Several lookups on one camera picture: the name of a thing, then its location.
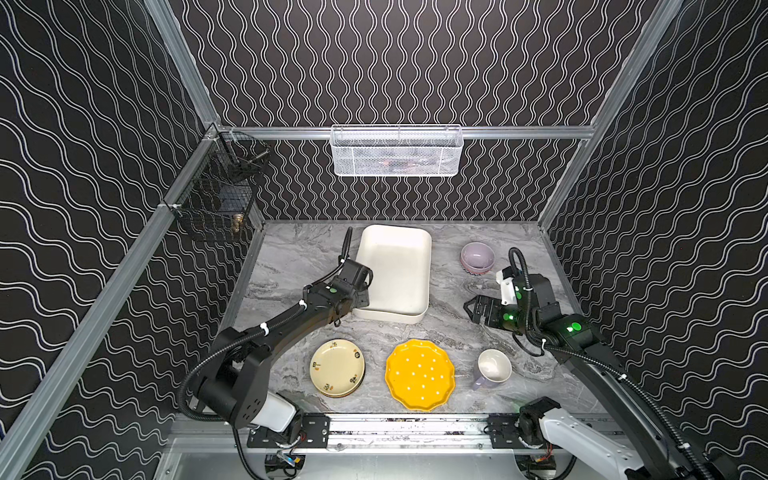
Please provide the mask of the cream plate with characters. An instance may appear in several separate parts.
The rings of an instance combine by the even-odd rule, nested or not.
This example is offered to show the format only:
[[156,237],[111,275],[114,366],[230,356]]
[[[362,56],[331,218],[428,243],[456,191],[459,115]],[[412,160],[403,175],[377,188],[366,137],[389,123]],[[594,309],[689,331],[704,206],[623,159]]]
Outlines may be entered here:
[[333,339],[322,344],[313,354],[310,364],[310,380],[321,378],[335,382],[356,376],[365,376],[366,364],[362,350],[346,339]]

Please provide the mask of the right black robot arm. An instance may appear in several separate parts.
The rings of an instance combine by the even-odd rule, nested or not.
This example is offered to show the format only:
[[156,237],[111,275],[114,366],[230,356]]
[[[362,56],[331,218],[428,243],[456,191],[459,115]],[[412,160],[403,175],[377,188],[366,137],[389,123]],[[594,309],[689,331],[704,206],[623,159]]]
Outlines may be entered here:
[[524,446],[545,452],[560,448],[570,459],[559,478],[583,462],[606,479],[735,479],[738,469],[725,454],[708,453],[686,439],[649,393],[621,367],[588,318],[563,314],[550,281],[529,271],[522,251],[508,251],[509,264],[496,274],[501,296],[478,295],[464,303],[470,320],[511,333],[534,358],[552,356],[598,399],[627,438],[608,437],[543,396],[515,414],[492,414],[486,432],[496,449]]

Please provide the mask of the red patterned bowl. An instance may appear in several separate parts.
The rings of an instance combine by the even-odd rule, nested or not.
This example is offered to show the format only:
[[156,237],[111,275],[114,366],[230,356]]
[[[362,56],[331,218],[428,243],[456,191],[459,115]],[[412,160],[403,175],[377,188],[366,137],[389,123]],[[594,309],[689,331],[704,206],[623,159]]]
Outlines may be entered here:
[[471,265],[462,265],[462,268],[464,271],[466,271],[470,275],[474,276],[480,276],[489,273],[492,268],[491,267],[484,267],[484,268],[476,268]]

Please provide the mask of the lavender bowl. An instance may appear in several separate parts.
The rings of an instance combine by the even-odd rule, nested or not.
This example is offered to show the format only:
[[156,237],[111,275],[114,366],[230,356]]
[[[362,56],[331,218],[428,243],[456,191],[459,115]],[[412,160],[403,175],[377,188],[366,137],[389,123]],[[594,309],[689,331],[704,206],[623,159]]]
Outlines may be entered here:
[[493,249],[482,242],[470,242],[466,244],[460,253],[462,265],[471,265],[476,268],[493,267],[496,255]]

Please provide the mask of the white plastic bin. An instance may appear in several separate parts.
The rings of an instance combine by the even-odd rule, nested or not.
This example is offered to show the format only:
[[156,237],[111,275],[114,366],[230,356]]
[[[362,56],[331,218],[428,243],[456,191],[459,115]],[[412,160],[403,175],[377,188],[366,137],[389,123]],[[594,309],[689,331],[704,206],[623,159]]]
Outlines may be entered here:
[[432,237],[419,228],[370,225],[363,230],[356,261],[373,273],[369,304],[361,320],[417,324],[430,300]]

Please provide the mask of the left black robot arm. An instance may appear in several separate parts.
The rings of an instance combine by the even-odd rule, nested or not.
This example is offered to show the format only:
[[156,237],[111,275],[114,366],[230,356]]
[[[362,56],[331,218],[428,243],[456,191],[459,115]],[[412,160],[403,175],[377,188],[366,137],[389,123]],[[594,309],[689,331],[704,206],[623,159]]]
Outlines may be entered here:
[[373,271],[349,258],[352,235],[349,228],[337,266],[304,286],[296,304],[256,327],[228,327],[218,334],[176,391],[182,415],[224,422],[234,432],[265,428],[288,444],[301,438],[298,408],[269,391],[271,369],[300,340],[369,303]]

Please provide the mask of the yellow dotted scalloped plate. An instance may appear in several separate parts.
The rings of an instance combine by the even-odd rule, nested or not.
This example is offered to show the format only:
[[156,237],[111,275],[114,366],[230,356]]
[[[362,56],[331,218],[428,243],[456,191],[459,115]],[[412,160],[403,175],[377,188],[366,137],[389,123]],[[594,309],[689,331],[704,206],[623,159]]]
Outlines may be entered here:
[[385,382],[391,396],[410,411],[431,412],[445,405],[456,388],[447,352],[428,340],[411,339],[388,356]]

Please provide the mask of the lavender mug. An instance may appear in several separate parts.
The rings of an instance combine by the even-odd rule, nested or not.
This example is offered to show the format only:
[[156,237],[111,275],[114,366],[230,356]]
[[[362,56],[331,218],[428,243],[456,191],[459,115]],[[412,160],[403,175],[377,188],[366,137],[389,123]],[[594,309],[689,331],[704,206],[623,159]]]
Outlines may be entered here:
[[507,382],[512,373],[511,361],[505,353],[496,349],[484,350],[475,363],[472,389],[498,387]]

